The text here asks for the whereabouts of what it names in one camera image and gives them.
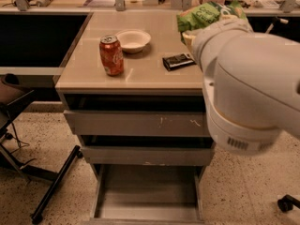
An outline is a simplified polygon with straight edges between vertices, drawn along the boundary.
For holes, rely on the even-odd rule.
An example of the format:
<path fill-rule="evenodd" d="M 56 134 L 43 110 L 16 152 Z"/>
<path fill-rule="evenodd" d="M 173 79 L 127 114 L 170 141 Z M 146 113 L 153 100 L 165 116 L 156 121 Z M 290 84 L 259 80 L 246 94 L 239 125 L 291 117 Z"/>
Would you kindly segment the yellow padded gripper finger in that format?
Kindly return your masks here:
<path fill-rule="evenodd" d="M 198 36 L 199 33 L 200 33 L 199 29 L 192 30 L 192 31 L 187 30 L 182 33 L 182 37 L 190 53 L 192 53 L 193 40 L 195 39 L 196 36 Z"/>

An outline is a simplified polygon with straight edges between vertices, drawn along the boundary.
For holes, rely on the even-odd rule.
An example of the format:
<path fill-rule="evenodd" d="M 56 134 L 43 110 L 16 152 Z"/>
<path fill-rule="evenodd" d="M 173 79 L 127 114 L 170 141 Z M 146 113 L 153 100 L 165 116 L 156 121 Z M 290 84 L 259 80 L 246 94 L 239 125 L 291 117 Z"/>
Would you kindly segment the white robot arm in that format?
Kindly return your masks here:
<path fill-rule="evenodd" d="M 214 142 L 242 156 L 268 151 L 281 131 L 300 138 L 300 43 L 255 33 L 231 17 L 182 34 L 202 71 Z"/>

